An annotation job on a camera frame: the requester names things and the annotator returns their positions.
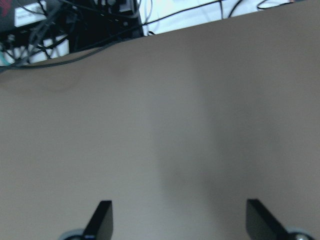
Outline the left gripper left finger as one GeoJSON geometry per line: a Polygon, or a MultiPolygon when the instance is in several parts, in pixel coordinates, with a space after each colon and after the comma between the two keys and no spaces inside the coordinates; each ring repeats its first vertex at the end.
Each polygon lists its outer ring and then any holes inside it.
{"type": "Polygon", "coordinates": [[[99,202],[82,233],[83,240],[111,240],[113,235],[113,205],[111,200],[99,202]]]}

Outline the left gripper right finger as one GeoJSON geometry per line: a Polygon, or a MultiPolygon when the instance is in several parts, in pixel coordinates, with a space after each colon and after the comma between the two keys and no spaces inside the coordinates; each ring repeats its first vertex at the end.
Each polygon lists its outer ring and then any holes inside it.
{"type": "Polygon", "coordinates": [[[258,199],[246,201],[245,229],[251,240],[287,240],[289,233],[258,199]]]}

